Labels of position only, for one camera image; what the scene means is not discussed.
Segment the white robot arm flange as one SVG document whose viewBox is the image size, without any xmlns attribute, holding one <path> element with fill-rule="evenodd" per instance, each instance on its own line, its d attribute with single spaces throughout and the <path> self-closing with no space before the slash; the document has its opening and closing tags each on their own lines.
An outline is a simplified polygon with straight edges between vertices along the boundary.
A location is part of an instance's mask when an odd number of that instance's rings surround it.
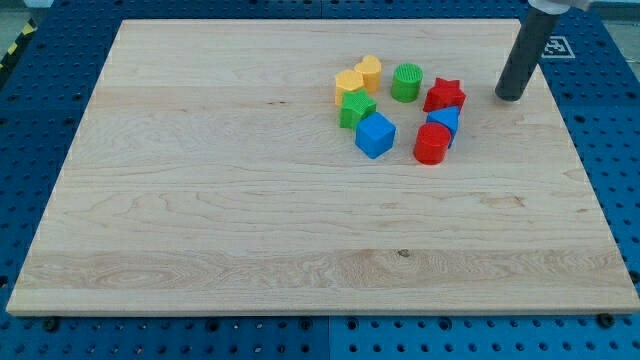
<svg viewBox="0 0 640 360">
<path fill-rule="evenodd" d="M 587 11 L 592 3 L 591 0 L 527 0 L 527 2 L 533 8 L 549 15 L 561 15 L 571 8 Z"/>
</svg>

